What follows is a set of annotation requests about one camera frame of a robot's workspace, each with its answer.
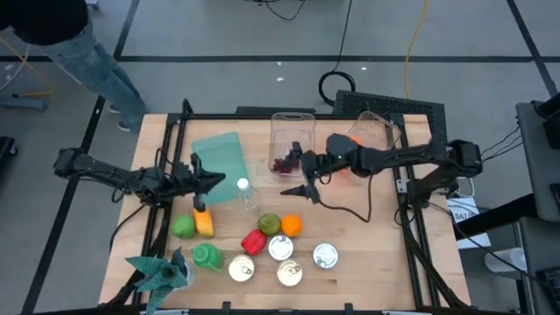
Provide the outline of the orange fruit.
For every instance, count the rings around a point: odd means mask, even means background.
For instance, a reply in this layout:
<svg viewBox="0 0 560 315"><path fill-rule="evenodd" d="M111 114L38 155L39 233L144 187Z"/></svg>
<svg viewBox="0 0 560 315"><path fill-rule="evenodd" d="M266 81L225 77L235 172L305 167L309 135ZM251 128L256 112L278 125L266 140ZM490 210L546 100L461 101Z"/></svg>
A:
<svg viewBox="0 0 560 315"><path fill-rule="evenodd" d="M295 214L287 214L281 219L282 232L289 237L299 236L303 229L301 218Z"/></svg>

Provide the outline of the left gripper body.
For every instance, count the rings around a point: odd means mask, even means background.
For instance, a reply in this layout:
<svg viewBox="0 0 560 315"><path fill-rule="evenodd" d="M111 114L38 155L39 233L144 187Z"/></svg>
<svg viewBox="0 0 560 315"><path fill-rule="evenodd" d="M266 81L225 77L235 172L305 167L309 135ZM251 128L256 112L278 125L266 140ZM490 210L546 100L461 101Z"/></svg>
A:
<svg viewBox="0 0 560 315"><path fill-rule="evenodd" d="M184 196L188 193L193 193L193 206L198 212L205 212L206 206L204 204L202 194L204 192L203 181L201 177L202 163L197 153L191 154L191 161L193 165L178 162L172 171L173 182L177 195Z"/></svg>

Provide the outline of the black beam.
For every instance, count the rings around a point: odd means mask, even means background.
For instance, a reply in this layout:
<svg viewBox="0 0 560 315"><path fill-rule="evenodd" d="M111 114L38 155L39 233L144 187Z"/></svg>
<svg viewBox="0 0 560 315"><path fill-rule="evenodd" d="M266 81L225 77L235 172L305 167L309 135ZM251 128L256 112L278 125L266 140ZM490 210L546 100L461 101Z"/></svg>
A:
<svg viewBox="0 0 560 315"><path fill-rule="evenodd" d="M467 236L479 235L495 228L513 224L524 217L538 217L533 193L462 220L454 228L454 234L456 240L460 241Z"/></svg>

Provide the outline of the white printed sign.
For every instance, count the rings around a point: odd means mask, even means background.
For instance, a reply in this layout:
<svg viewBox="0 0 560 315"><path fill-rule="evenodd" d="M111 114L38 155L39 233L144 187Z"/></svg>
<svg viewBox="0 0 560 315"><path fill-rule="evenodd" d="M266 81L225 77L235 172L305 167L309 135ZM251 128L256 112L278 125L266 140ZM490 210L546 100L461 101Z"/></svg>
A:
<svg viewBox="0 0 560 315"><path fill-rule="evenodd" d="M453 213L454 220L457 223L470 219L480 213L479 208L476 206L474 198L450 198L447 200L448 208ZM485 248L491 246L491 242L487 233L477 234L472 236L475 242ZM463 239L457 241L458 249L476 249L477 245L472 241Z"/></svg>

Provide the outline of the teal folded cloth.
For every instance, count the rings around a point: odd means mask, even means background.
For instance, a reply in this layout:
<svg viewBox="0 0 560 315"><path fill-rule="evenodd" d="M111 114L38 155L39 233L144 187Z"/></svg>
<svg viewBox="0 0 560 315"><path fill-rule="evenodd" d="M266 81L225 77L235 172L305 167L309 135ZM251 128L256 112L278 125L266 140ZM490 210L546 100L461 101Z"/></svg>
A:
<svg viewBox="0 0 560 315"><path fill-rule="evenodd" d="M174 289L188 286L189 271L181 248L173 252L170 261L148 256L128 257L126 261L144 274L143 280L134 283L137 290L151 292L146 315L153 315Z"/></svg>

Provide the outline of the clear plastic container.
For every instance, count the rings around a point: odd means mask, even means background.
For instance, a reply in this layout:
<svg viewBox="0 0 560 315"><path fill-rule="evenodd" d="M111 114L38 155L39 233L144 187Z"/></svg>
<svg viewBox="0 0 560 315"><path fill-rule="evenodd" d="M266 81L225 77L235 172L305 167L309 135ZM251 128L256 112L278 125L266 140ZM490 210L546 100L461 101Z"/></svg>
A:
<svg viewBox="0 0 560 315"><path fill-rule="evenodd" d="M523 248L509 248L486 253L484 264L493 273L504 276L507 273L526 271L527 263Z"/></svg>

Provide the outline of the red grapes bunch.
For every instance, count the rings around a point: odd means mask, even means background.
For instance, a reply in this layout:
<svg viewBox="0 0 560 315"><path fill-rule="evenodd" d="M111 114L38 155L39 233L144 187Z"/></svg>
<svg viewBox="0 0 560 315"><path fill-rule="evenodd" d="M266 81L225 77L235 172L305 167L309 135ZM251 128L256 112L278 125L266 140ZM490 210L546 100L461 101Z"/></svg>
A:
<svg viewBox="0 0 560 315"><path fill-rule="evenodd" d="M292 152L283 158L275 158L272 171L280 174L291 174L299 168L299 160Z"/></svg>

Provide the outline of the green label tuna can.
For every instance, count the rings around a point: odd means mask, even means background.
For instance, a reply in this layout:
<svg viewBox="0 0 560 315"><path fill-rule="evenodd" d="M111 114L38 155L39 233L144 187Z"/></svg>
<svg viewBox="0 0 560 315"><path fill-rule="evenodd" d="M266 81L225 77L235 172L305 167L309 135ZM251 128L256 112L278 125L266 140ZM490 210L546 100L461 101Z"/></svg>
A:
<svg viewBox="0 0 560 315"><path fill-rule="evenodd" d="M292 240L283 234L273 236L269 241L270 256L277 261L284 261L291 257L294 245Z"/></svg>
<svg viewBox="0 0 560 315"><path fill-rule="evenodd" d="M326 242L317 245L313 250L312 256L315 264L323 270L333 268L339 260L337 249L332 244Z"/></svg>

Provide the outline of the bright green apple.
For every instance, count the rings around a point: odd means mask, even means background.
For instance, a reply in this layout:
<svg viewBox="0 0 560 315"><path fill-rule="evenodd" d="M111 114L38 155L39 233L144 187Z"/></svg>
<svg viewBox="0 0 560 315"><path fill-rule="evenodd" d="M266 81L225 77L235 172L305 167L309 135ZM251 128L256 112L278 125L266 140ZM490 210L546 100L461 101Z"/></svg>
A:
<svg viewBox="0 0 560 315"><path fill-rule="evenodd" d="M171 233L180 239L190 239L196 234L195 220L190 214L177 217L172 224Z"/></svg>

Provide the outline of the grey equipment cart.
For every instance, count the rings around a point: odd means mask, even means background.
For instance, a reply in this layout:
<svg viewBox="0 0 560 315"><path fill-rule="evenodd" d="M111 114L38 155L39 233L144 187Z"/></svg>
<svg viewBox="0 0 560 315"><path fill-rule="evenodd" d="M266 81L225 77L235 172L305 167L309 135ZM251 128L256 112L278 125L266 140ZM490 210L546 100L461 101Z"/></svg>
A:
<svg viewBox="0 0 560 315"><path fill-rule="evenodd" d="M517 103L515 109L538 216L560 222L560 206L550 188L560 184L560 150L550 147L543 127L545 119L536 113L532 103Z"/></svg>

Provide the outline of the blue label salmon can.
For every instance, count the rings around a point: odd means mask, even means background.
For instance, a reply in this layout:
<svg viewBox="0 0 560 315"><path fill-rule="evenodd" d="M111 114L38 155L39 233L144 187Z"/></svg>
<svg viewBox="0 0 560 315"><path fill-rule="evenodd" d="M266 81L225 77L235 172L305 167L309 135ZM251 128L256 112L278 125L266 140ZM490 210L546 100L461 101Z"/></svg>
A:
<svg viewBox="0 0 560 315"><path fill-rule="evenodd" d="M236 255L228 265L231 278L239 283L248 281L255 273L255 265L248 255Z"/></svg>
<svg viewBox="0 0 560 315"><path fill-rule="evenodd" d="M292 287L301 281L303 270L295 259L286 259L278 264L276 276L282 285Z"/></svg>

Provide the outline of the black perforated case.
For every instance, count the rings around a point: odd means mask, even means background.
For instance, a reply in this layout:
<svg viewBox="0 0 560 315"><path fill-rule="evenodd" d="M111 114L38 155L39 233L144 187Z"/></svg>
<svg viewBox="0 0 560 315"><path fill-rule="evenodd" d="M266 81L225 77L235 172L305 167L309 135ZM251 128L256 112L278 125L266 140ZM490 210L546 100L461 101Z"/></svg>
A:
<svg viewBox="0 0 560 315"><path fill-rule="evenodd" d="M425 116L430 129L430 139L447 141L445 120L445 106L440 103L407 100L378 94L363 94L339 90L333 105L335 115L359 115L370 111L385 120L394 123L400 130L400 138L395 143L399 146L402 141L412 144L412 133L406 130L405 116Z"/></svg>

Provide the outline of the person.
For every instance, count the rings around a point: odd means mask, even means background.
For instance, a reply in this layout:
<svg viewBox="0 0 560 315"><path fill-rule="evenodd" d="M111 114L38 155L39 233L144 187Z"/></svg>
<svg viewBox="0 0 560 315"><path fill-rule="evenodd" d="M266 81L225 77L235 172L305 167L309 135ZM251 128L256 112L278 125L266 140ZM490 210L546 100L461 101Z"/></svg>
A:
<svg viewBox="0 0 560 315"><path fill-rule="evenodd" d="M120 130L140 131L146 104L95 37L85 0L0 0L0 31L6 28L109 102Z"/></svg>

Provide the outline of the dark green pear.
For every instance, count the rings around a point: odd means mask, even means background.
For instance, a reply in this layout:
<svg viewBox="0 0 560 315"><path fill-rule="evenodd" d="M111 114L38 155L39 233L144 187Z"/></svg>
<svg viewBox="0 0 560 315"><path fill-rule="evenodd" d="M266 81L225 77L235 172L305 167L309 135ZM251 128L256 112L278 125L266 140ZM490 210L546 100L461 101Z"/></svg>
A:
<svg viewBox="0 0 560 315"><path fill-rule="evenodd" d="M281 230L281 219L275 213L263 214L257 221L257 227L267 236L276 235Z"/></svg>

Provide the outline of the dark grey cabinet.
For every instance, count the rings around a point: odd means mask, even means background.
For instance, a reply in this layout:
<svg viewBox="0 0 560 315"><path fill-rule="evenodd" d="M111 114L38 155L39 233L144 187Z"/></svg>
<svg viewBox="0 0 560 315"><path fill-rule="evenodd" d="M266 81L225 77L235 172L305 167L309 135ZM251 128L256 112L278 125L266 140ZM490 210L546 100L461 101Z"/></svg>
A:
<svg viewBox="0 0 560 315"><path fill-rule="evenodd" d="M524 249L527 272L560 267L560 222L521 218L520 241ZM529 315L556 315L540 284L523 278L524 298Z"/></svg>

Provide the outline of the clear water bottle white cap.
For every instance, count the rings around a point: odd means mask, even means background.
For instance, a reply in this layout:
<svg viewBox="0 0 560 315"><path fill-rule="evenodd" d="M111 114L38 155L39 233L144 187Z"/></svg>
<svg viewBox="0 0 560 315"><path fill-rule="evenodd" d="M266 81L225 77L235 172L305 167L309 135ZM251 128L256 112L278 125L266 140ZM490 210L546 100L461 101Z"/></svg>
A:
<svg viewBox="0 0 560 315"><path fill-rule="evenodd" d="M237 188L239 191L239 201L242 207L254 217L260 217L261 203L257 190L249 183L247 178L240 178L237 181Z"/></svg>

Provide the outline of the grey floor stand base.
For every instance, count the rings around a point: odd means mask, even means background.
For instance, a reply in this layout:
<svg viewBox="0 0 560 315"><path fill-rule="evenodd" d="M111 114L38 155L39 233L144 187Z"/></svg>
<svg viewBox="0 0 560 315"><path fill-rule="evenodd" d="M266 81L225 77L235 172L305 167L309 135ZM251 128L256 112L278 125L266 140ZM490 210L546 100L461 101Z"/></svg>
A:
<svg viewBox="0 0 560 315"><path fill-rule="evenodd" d="M0 97L0 107L12 109L29 109L43 112L46 110L46 102L25 97L2 96Z"/></svg>

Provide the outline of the green plastic bottle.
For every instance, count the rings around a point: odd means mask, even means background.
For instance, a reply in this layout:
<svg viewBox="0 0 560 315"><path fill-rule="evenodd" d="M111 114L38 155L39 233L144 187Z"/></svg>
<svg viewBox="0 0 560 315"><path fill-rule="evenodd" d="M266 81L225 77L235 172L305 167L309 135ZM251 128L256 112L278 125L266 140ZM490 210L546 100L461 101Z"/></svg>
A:
<svg viewBox="0 0 560 315"><path fill-rule="evenodd" d="M202 243L193 248L192 259L202 269L222 272L224 256L213 244Z"/></svg>

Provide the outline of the orange plastic bottle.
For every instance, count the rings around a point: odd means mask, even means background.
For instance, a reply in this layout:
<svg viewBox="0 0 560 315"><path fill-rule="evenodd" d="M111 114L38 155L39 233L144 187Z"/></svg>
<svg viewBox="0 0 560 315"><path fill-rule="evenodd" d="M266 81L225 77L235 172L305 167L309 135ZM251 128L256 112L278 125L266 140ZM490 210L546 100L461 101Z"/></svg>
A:
<svg viewBox="0 0 560 315"><path fill-rule="evenodd" d="M348 135L348 137L356 142L358 145L362 145L362 141L358 136ZM349 180L350 182L354 181L354 175L349 167L346 169L340 170L338 172L339 177L343 178L344 180Z"/></svg>

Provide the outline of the red bell pepper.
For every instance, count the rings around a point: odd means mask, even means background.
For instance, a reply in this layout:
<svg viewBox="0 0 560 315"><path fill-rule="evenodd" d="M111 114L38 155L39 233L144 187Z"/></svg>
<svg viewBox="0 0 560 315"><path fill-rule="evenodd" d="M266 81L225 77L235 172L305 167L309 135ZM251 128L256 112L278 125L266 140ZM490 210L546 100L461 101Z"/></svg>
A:
<svg viewBox="0 0 560 315"><path fill-rule="evenodd" d="M267 244L267 235L260 229L252 230L242 241L241 247L250 256L258 255Z"/></svg>

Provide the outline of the teal cutting mat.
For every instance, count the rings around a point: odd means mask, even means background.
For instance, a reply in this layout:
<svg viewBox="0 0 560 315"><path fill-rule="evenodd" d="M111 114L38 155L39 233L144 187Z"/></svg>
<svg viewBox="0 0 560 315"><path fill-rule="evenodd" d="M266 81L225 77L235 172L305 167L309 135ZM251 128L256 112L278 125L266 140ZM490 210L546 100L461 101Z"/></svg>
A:
<svg viewBox="0 0 560 315"><path fill-rule="evenodd" d="M198 154L206 171L226 174L216 187L203 196L205 204L213 207L236 200L239 196L237 181L249 178L239 134L229 132L195 140L192 151Z"/></svg>

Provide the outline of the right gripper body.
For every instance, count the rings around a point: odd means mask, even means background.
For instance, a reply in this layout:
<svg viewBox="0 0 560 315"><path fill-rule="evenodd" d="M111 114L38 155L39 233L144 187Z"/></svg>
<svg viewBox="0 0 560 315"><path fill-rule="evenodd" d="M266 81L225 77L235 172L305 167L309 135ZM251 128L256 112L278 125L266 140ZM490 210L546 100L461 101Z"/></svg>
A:
<svg viewBox="0 0 560 315"><path fill-rule="evenodd" d="M300 169L304 177L305 191L309 194L312 204L320 202L319 190L315 181L320 177L320 158L313 150L303 151L300 142L293 143L294 156L299 160Z"/></svg>

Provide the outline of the black object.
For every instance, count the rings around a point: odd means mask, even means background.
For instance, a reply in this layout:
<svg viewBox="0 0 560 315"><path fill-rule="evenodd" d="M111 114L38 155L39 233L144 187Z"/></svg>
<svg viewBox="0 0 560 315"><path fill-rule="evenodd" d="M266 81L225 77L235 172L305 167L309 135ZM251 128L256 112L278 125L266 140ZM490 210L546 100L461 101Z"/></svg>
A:
<svg viewBox="0 0 560 315"><path fill-rule="evenodd" d="M8 164L9 160L18 154L15 139L9 136L0 136L0 171Z"/></svg>

